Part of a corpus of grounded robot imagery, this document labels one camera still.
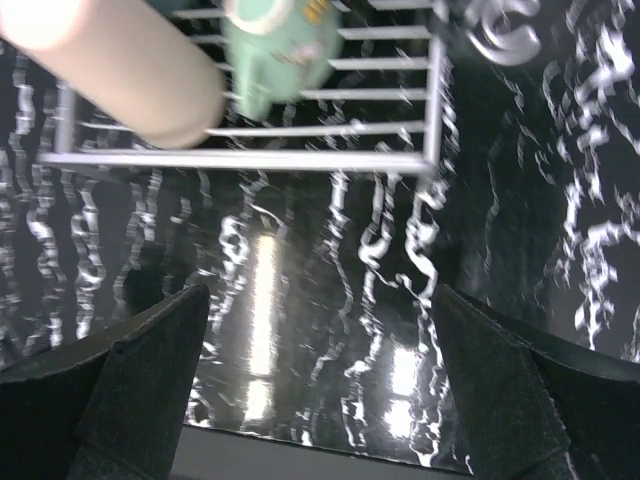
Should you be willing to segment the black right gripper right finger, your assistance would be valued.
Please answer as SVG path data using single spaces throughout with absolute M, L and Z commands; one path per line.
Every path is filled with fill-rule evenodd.
M 437 286 L 433 319 L 478 479 L 636 479 L 639 366 Z

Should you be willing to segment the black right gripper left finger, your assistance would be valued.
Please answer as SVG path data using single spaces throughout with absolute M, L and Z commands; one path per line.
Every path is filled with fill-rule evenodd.
M 2 478 L 168 478 L 209 298 L 190 286 L 2 370 Z

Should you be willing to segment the beige tall tumbler cup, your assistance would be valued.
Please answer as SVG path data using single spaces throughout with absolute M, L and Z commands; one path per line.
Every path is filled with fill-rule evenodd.
M 4 1 L 1 35 L 163 149 L 201 143 L 224 114 L 224 76 L 144 1 Z

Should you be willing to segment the mint green mug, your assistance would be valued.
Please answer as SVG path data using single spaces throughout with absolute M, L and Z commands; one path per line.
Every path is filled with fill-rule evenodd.
M 238 111 L 265 119 L 324 85 L 340 57 L 341 15 L 330 1 L 227 0 L 222 32 Z

